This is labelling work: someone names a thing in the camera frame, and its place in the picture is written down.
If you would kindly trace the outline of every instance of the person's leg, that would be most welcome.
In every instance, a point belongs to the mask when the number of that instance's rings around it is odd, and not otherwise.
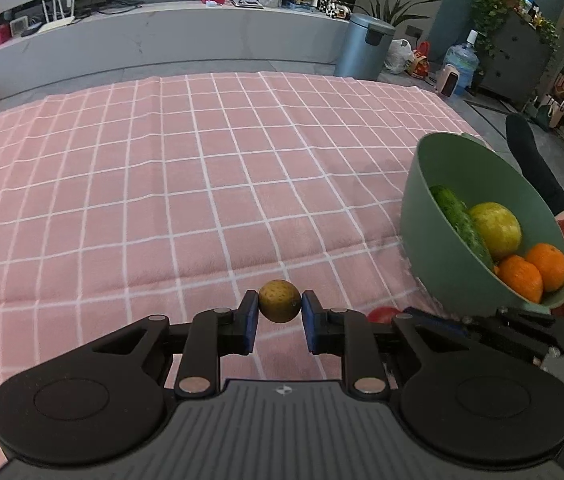
[[[531,127],[523,116],[507,117],[507,142],[522,174],[549,206],[554,216],[564,214],[564,190],[537,151]]]

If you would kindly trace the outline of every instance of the plastic bag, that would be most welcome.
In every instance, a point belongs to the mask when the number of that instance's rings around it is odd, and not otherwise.
[[[414,59],[411,43],[407,40],[393,40],[389,52],[386,54],[384,66],[392,74],[400,74],[406,70],[406,65]]]
[[[282,0],[258,0],[265,7],[281,7]]]

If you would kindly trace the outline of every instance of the orange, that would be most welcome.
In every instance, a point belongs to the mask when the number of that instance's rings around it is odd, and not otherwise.
[[[526,253],[526,261],[534,264],[542,274],[546,292],[554,292],[564,285],[564,254],[549,244],[537,244]]]
[[[522,256],[513,254],[502,260],[498,266],[498,277],[520,296],[532,303],[540,303],[544,285],[542,274],[534,264],[526,261]]]

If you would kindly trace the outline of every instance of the metal screw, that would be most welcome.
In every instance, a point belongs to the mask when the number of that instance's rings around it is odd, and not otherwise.
[[[201,394],[211,387],[211,382],[203,377],[187,377],[179,381],[179,389],[187,394]]]
[[[386,383],[377,377],[362,377],[353,385],[358,392],[363,394],[379,394],[386,388]]]

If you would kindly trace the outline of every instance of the black circular pad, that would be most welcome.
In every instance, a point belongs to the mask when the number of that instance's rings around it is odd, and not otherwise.
[[[62,379],[39,390],[37,411],[56,420],[79,420],[95,415],[108,404],[105,386],[89,379]]]
[[[481,466],[530,463],[564,441],[564,384],[505,354],[437,354],[405,384],[403,419],[443,454]]]
[[[0,386],[0,444],[50,466],[99,463],[151,437],[165,416],[162,388],[125,356],[60,356]]]
[[[487,418],[508,418],[523,412],[531,398],[526,388],[504,377],[474,377],[459,384],[457,402],[469,412]]]

